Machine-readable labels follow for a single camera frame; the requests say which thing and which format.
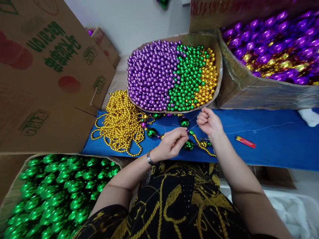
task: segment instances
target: wristwatch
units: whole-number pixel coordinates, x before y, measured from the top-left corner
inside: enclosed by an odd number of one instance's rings
[[[151,157],[150,157],[150,152],[151,152],[151,151],[149,151],[149,152],[147,153],[146,157],[147,157],[148,163],[149,163],[150,165],[154,166],[156,163],[154,163],[154,162],[151,160]]]

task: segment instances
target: woman's left hand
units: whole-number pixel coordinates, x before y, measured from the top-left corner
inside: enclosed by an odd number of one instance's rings
[[[160,145],[150,154],[152,161],[158,162],[176,157],[189,139],[186,130],[187,128],[179,127],[165,133]]]

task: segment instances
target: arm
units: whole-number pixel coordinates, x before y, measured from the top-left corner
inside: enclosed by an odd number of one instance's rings
[[[234,205],[241,213],[252,234],[267,234],[277,238],[291,238],[257,178],[235,152],[217,115],[203,108],[197,117],[199,127],[208,135],[225,175]]]
[[[176,157],[189,139],[186,130],[179,127],[165,133],[160,145],[151,151],[151,160],[156,163]],[[151,165],[146,155],[143,155],[120,170],[102,190],[90,217],[100,209],[114,204],[122,205],[128,210],[132,191],[150,169]]]

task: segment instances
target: white wall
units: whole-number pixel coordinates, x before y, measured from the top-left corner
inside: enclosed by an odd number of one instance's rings
[[[156,0],[65,0],[84,27],[99,26],[120,54],[139,45],[187,33],[190,6],[171,0],[164,11]]]

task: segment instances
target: blue cloth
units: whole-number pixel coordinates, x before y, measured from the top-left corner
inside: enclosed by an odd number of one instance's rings
[[[220,117],[224,131],[236,152],[247,164],[319,171],[317,153],[319,126],[309,127],[296,110],[215,110],[214,112]],[[98,117],[104,113],[105,111],[100,111]],[[190,120],[189,129],[196,125],[195,116],[197,114],[199,111],[185,114],[186,118]],[[152,127],[161,135],[165,133],[165,130],[168,132],[176,128],[180,119],[177,116],[162,117],[157,119]],[[102,125],[103,120],[104,117],[99,120],[98,125]],[[192,130],[199,140],[207,137],[198,126]],[[255,143],[256,149],[236,141],[236,136]],[[145,136],[145,140],[141,143],[143,151],[140,155],[146,154],[159,143],[159,139]],[[135,144],[132,145],[131,153],[138,151],[139,148]],[[212,147],[209,148],[209,151],[214,153]],[[111,150],[102,138],[92,140],[90,136],[82,154],[128,156],[127,153]],[[216,158],[210,157],[198,146],[195,146],[192,151],[182,149],[175,159],[217,162]]]

